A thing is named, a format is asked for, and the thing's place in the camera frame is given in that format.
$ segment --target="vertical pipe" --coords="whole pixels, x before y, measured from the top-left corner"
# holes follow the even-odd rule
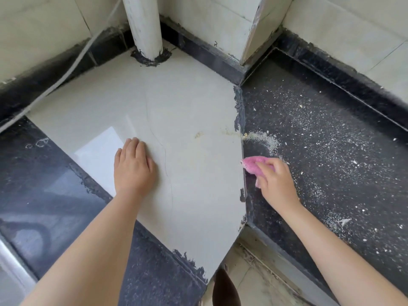
[[[137,49],[153,61],[163,52],[157,0],[123,0],[123,3]]]

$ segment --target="white marble slab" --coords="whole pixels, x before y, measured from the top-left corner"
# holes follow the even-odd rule
[[[176,49],[157,67],[126,52],[61,87],[28,117],[111,195],[117,148],[127,137],[144,140],[160,173],[138,220],[210,278],[245,215],[234,106],[232,83]]]

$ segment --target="cable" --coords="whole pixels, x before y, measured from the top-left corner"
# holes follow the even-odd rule
[[[68,78],[68,76],[71,75],[71,73],[78,66],[79,62],[82,60],[82,58],[88,52],[88,50],[91,47],[91,45],[93,44],[93,42],[98,38],[98,36],[103,32],[103,30],[105,30],[108,27],[110,19],[112,18],[112,16],[114,15],[114,13],[116,12],[116,10],[118,9],[118,7],[120,5],[120,1],[121,0],[116,1],[116,4],[115,4],[113,10],[110,12],[110,14],[109,14],[108,18],[106,19],[106,21],[105,21],[104,25],[102,26],[102,28],[97,33],[95,33],[94,36],[91,37],[91,39],[85,45],[84,49],[82,49],[82,51],[79,53],[78,57],[76,58],[74,63],[71,65],[69,70],[56,83],[54,83],[54,85],[52,85],[46,91],[41,93],[31,104],[29,104],[26,108],[24,108],[21,112],[19,112],[18,115],[16,115],[13,119],[11,119],[8,122],[6,122],[5,124],[3,124],[0,127],[0,133],[2,133],[4,130],[8,129],[10,126],[12,126],[18,120],[23,118],[35,105],[37,105],[38,102],[40,102],[43,98],[45,98],[47,95],[49,95],[51,92],[53,92],[56,88],[58,88]]]

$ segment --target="speckled black surface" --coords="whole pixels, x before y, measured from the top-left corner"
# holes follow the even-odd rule
[[[287,161],[303,204],[408,295],[407,132],[278,50],[242,86],[242,101],[244,132],[272,138],[245,139],[244,156]],[[248,220],[324,283],[254,177],[246,184]]]
[[[0,231],[41,278],[111,197],[26,118],[0,135]],[[136,223],[120,305],[195,305],[206,285]]]

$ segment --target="person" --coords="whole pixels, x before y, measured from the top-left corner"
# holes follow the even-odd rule
[[[403,293],[303,207],[287,164],[271,158],[258,166],[263,197],[298,235],[342,306],[408,306]],[[137,213],[156,176],[145,143],[127,139],[115,155],[116,196],[21,305],[117,305]]]

